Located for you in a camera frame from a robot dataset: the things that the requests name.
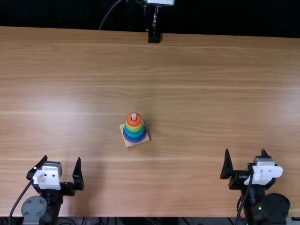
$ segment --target green ring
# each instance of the green ring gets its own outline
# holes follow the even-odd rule
[[[142,130],[142,129],[144,128],[144,126],[145,126],[145,125],[143,124],[143,125],[141,126],[140,129],[132,129],[132,128],[126,126],[126,124],[125,124],[126,129],[129,130],[129,131],[132,132],[132,133],[137,133],[137,132],[139,132],[140,130]]]

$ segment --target orange ring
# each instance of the orange ring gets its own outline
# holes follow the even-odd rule
[[[141,118],[140,114],[136,113],[136,120],[135,120],[135,121],[133,121],[133,120],[131,119],[131,114],[133,114],[133,112],[130,113],[130,114],[127,116],[127,123],[128,123],[130,126],[132,126],[132,127],[137,127],[137,126],[139,126],[140,123],[142,122],[142,118]]]

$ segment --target wire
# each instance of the wire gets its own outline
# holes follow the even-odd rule
[[[82,219],[81,225],[83,225],[84,220],[85,220],[85,217]]]
[[[229,222],[231,223],[231,225],[233,225],[233,221],[229,217],[227,217],[227,219],[229,220]]]
[[[190,225],[189,222],[188,222],[184,217],[181,217],[181,219],[182,219],[187,225]]]
[[[23,197],[23,195],[25,194],[25,192],[28,190],[28,188],[30,187],[30,185],[33,183],[33,180],[29,181],[29,183],[26,185],[26,187],[24,188],[24,190],[22,191],[22,193],[20,194],[20,196],[18,197],[17,201],[15,202],[14,206],[12,207],[9,217],[8,217],[8,225],[11,225],[11,218],[13,216],[14,210],[17,207],[19,201],[21,200],[21,198]]]
[[[104,225],[104,223],[102,221],[102,217],[99,217],[99,224]]]
[[[248,195],[250,186],[251,186],[251,184],[252,184],[252,180],[253,180],[253,172],[250,174],[250,180],[249,180],[249,184],[248,184],[248,187],[247,187],[247,190],[246,190],[246,193],[245,193],[245,197],[244,197],[244,199],[243,199],[243,201],[242,201],[242,204],[241,204],[240,207],[239,207],[239,211],[238,211],[238,214],[236,215],[236,219],[235,219],[234,225],[238,225],[238,223],[239,223],[240,212],[242,211],[242,208],[243,208],[244,205],[245,205],[246,198],[247,198],[247,195]]]
[[[240,202],[242,200],[242,196],[240,196],[239,200],[238,200],[238,203],[236,204],[236,211],[238,212],[239,211],[239,207],[240,207]]]
[[[76,225],[76,223],[75,223],[73,220],[69,219],[69,218],[59,217],[59,219],[66,219],[66,220],[68,220],[68,221],[71,221],[74,225]]]
[[[113,8],[115,8],[116,5],[118,5],[122,0],[117,0],[112,6],[111,8],[107,11],[107,13],[105,14],[103,20],[101,21],[100,23],[100,26],[99,26],[99,29],[98,30],[101,30],[102,28],[102,25],[104,24],[104,21],[106,20],[106,18],[108,17],[108,15],[111,13],[111,11],[113,10]]]
[[[242,217],[240,217],[239,219],[243,222],[244,225],[248,225],[248,223]]]

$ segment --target purple ring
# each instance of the purple ring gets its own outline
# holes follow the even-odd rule
[[[128,136],[127,136],[127,134],[125,133],[124,128],[123,128],[123,135],[124,135],[125,139],[126,139],[127,141],[129,141],[129,142],[132,142],[132,143],[138,143],[138,142],[141,142],[141,141],[145,138],[146,134],[147,134],[147,131],[146,131],[146,127],[145,127],[145,133],[144,133],[144,135],[143,135],[140,139],[132,140],[132,139],[128,138]]]

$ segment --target wood grain surface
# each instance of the wood grain surface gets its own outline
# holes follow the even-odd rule
[[[267,193],[299,216],[299,73],[299,39],[1,27],[0,216],[43,155],[63,181],[82,159],[61,216],[235,216],[226,148],[236,169],[265,148],[284,168]],[[126,149],[133,111],[151,141]]]

